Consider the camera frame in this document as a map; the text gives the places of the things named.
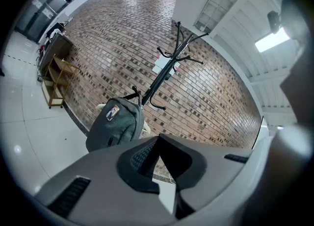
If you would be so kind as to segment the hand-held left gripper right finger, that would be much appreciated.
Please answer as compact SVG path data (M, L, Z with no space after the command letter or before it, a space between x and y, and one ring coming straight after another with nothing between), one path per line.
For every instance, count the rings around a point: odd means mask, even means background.
M251 149L197 143L160 134L159 155L176 183L174 213L182 219L220 195L245 166Z

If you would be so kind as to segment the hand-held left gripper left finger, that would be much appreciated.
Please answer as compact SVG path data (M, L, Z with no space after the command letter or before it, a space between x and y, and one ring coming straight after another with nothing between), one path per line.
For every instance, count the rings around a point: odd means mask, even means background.
M170 225L153 172L172 152L168 136L90 152L48 180L36 200L57 225Z

